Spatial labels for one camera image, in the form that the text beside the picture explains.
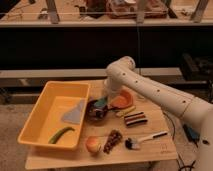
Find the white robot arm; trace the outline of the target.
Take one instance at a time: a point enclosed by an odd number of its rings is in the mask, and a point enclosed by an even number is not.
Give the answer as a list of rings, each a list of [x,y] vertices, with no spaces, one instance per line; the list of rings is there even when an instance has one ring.
[[[114,96],[125,85],[182,119],[200,134],[194,171],[213,171],[213,104],[140,76],[134,69],[135,61],[129,56],[109,64],[106,68],[107,79],[104,82],[107,95]]]

